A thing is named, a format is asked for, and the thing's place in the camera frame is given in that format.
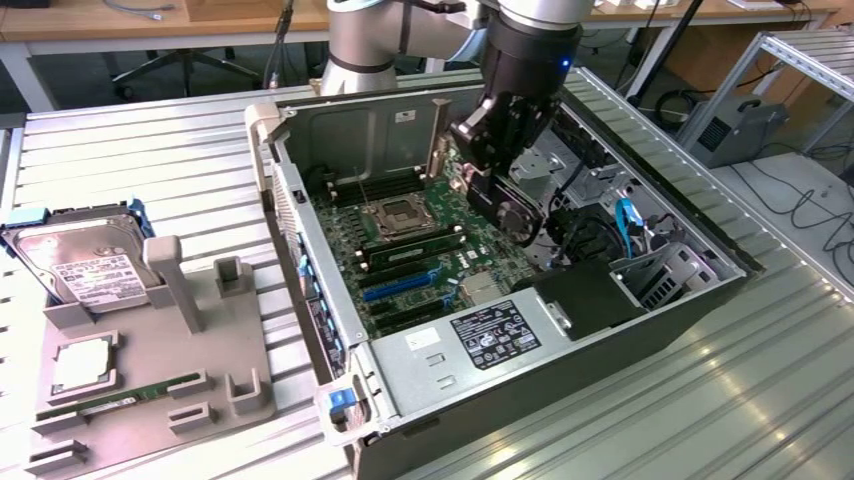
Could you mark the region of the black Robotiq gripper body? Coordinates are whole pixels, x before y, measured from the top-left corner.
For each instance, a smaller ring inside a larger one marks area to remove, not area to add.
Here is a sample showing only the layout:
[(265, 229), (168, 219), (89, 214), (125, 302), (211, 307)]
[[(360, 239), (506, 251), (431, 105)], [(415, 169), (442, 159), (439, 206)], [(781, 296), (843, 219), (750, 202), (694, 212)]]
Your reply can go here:
[(491, 19), (480, 63), (483, 97), (512, 95), (532, 101), (551, 98), (563, 85), (583, 27), (538, 29), (510, 19)]

